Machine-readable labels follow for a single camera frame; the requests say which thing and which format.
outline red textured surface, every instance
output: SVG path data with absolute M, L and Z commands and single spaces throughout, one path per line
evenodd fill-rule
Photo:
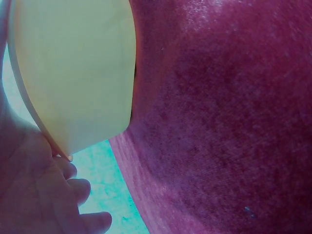
M 133 115 L 110 143 L 150 232 L 312 233 L 312 2 L 130 3 Z

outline red fabric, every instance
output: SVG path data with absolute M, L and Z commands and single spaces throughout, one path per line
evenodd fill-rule
M 150 232 L 312 233 L 311 0 L 130 3 L 133 115 L 110 143 Z

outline red cushion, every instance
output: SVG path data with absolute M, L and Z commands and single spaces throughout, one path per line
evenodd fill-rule
M 312 230 L 312 1 L 130 0 L 133 114 L 110 140 L 152 234 Z

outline finger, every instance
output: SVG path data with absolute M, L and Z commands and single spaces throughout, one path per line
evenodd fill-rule
M 75 177 L 77 175 L 77 168 L 74 166 L 74 164 L 58 156 L 53 157 L 53 160 L 62 171 L 64 178 L 66 180 Z
M 91 192 L 90 182 L 86 179 L 69 179 L 68 184 L 74 190 L 78 206 L 85 203 Z
M 0 0 L 0 55 L 3 57 L 6 37 L 7 37 L 7 24 L 10 11 L 11 0 Z
M 108 212 L 81 214 L 80 216 L 87 234 L 103 234 L 112 225 L 112 216 Z

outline yellow plastic bowl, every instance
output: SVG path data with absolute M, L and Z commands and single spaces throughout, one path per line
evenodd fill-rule
M 136 61 L 128 0 L 12 0 L 8 49 L 25 105 L 61 156 L 128 127 Z

